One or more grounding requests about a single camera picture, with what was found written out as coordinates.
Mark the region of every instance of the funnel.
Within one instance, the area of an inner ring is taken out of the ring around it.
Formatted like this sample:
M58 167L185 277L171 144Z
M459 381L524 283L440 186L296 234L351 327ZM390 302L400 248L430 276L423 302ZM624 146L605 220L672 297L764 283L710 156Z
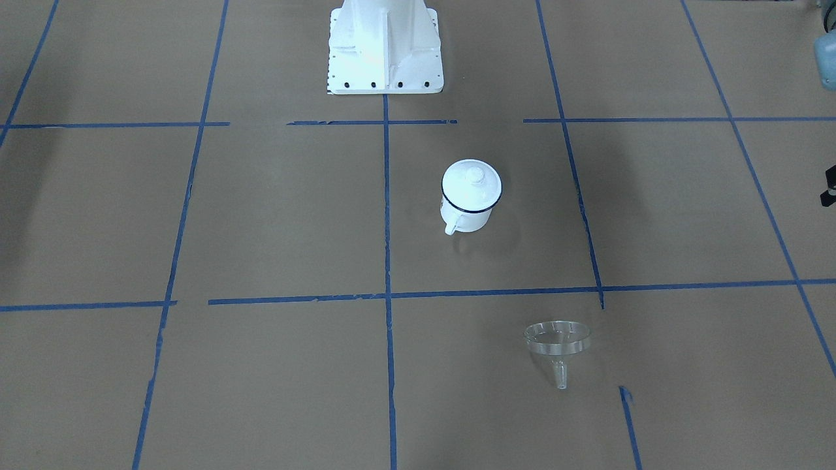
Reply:
M566 364L572 355L589 348L591 334L587 325L576 321L544 321L526 328L525 340L529 351L552 361L554 383L564 390L567 387Z

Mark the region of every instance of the light blue object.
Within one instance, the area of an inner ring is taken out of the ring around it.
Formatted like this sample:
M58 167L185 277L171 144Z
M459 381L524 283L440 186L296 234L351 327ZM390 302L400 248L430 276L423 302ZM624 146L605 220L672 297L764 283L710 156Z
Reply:
M813 49L816 52L816 64L822 86L836 91L836 30L816 39Z

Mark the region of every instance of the white lid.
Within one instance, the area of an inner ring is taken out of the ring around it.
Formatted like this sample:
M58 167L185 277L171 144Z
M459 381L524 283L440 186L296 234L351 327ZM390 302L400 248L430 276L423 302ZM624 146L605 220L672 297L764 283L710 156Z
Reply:
M502 195L502 180L490 165L461 160L450 165L441 179L441 192L453 206L465 212L484 212Z

